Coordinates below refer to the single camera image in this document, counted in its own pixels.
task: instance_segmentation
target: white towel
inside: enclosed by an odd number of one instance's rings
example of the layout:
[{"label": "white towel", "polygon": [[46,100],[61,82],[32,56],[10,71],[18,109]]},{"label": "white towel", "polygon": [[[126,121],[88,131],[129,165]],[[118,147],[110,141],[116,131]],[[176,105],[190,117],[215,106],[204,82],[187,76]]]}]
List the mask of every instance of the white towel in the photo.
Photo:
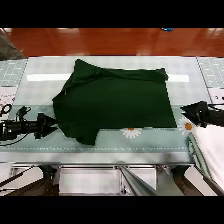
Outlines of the white towel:
[{"label": "white towel", "polygon": [[192,134],[206,160],[212,179],[224,190],[224,127],[195,127]]}]

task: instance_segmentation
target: white flower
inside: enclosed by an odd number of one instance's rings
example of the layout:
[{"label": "white flower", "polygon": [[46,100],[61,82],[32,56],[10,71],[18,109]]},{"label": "white flower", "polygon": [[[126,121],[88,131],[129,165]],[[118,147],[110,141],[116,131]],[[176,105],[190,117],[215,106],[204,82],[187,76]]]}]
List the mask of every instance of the white flower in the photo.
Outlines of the white flower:
[{"label": "white flower", "polygon": [[179,131],[182,131],[182,135],[188,136],[192,132],[195,125],[187,118],[182,117],[179,119],[177,127]]},{"label": "white flower", "polygon": [[123,131],[123,135],[125,135],[126,138],[132,139],[141,134],[139,130],[142,130],[142,129],[141,128],[126,128],[121,131]]}]

